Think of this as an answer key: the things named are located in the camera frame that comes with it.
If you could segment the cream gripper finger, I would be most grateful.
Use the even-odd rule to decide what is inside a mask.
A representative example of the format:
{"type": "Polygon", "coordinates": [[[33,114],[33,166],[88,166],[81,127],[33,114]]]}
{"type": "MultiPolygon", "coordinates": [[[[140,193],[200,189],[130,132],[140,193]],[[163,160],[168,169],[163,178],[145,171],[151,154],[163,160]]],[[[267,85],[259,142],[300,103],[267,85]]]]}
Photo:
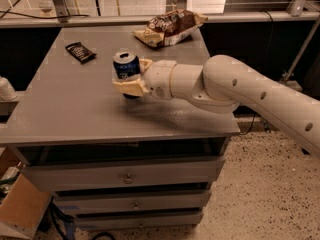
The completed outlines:
{"type": "Polygon", "coordinates": [[[151,59],[140,59],[139,60],[140,73],[144,74],[152,64],[153,64],[153,61],[151,59]]]}
{"type": "Polygon", "coordinates": [[[123,82],[113,80],[112,83],[115,89],[122,94],[141,97],[150,92],[145,81],[141,78],[123,82]]]}

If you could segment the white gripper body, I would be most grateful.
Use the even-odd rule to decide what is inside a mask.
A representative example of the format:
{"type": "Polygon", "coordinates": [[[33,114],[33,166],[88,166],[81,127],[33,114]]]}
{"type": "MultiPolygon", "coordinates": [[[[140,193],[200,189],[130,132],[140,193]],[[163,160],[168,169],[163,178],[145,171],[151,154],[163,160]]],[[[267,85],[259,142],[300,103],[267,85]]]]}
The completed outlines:
{"type": "Polygon", "coordinates": [[[173,60],[160,60],[148,67],[143,78],[152,97],[162,100],[172,99],[170,79],[176,65],[177,62],[173,60]]]}

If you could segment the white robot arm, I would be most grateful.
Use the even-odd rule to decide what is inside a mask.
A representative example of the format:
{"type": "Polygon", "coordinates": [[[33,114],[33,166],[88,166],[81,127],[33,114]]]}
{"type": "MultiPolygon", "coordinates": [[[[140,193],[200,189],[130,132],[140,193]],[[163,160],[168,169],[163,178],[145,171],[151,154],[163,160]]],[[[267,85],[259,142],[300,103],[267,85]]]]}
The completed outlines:
{"type": "Polygon", "coordinates": [[[320,101],[275,82],[243,62],[216,55],[203,65],[113,56],[115,89],[125,95],[183,99],[214,113],[245,105],[286,133],[310,154],[320,156],[320,101]]]}

